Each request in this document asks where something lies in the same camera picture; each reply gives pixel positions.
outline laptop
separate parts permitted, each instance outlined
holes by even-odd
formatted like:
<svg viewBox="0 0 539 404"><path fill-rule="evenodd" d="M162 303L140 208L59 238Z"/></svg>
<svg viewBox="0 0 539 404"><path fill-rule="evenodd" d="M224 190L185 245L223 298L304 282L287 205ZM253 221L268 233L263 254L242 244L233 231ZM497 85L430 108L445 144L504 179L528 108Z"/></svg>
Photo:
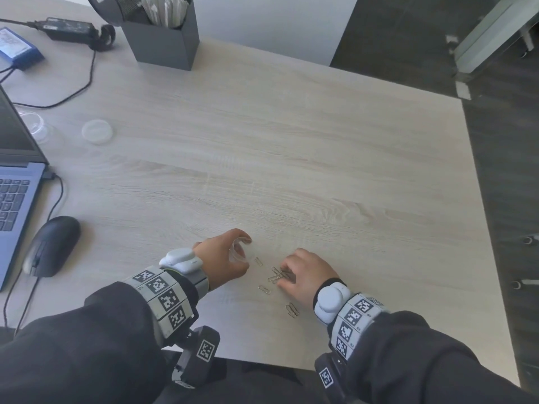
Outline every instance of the laptop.
<svg viewBox="0 0 539 404"><path fill-rule="evenodd" d="M0 86L0 290L49 163Z"/></svg>

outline pen holder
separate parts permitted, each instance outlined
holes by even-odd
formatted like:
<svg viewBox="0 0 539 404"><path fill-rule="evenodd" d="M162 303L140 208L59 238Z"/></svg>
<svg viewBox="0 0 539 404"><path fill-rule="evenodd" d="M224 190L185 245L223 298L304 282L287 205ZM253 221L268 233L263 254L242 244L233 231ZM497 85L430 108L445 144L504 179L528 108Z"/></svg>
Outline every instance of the pen holder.
<svg viewBox="0 0 539 404"><path fill-rule="evenodd" d="M153 25L142 7L124 21L121 27L137 61L191 70L200 40L195 2L187 1L185 20L178 28Z"/></svg>

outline person's left arm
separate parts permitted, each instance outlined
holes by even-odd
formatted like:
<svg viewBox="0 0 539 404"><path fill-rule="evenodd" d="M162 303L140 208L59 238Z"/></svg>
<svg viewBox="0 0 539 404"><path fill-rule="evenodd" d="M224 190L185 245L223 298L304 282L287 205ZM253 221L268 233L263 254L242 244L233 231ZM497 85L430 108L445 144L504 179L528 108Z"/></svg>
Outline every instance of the person's left arm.
<svg viewBox="0 0 539 404"><path fill-rule="evenodd" d="M152 283L156 296L167 296L165 292L178 289L178 283L194 307L208 291L208 283L213 290L245 274L248 264L229 262L229 248L238 237L248 235L234 229L195 244L193 250L208 279L205 284L189 281L190 275L167 267L156 271L173 278L166 277L168 283L161 293L159 283ZM144 279L152 270L156 268L138 275ZM175 315L181 321L178 326L165 325L164 319L175 312L176 305L168 311L167 304L158 309L156 298L147 293L151 286L146 285L153 277L141 282L144 289L133 285L135 277L98 290L79 309L33 321L1 347L2 402L152 403L168 381L161 347L188 323L188 317Z"/></svg>

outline wooden tabletop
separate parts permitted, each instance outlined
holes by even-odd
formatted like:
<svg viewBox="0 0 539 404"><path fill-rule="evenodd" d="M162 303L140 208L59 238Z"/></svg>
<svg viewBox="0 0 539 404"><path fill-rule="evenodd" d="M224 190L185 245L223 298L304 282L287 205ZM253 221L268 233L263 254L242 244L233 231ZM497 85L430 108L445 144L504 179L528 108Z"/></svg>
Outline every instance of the wooden tabletop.
<svg viewBox="0 0 539 404"><path fill-rule="evenodd" d="M61 0L0 0L0 11L102 22ZM14 101L53 103L87 81L88 47L11 28L46 57L4 83ZM350 288L423 315L517 382L459 100L204 38L192 72L139 65L120 31L116 48L98 54L89 91L41 114L54 127L43 150L67 185L60 213L84 233L64 269L41 281L26 323L239 227L264 266L199 303L197 324L221 334L217 355L313 368L328 350L312 309L291 318L291 300L266 281L304 247ZM115 129L103 146L81 137L96 118ZM45 187L26 243L58 191ZM12 325L32 283L17 285Z"/></svg>

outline black mouse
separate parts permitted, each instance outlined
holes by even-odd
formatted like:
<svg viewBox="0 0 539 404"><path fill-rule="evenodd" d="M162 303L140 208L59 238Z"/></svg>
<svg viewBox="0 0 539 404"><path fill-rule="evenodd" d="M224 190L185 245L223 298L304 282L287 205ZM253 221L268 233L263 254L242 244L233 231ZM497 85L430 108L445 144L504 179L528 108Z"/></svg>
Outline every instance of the black mouse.
<svg viewBox="0 0 539 404"><path fill-rule="evenodd" d="M73 217L55 217L37 231L23 261L23 271L51 277L64 266L80 238L80 223Z"/></svg>

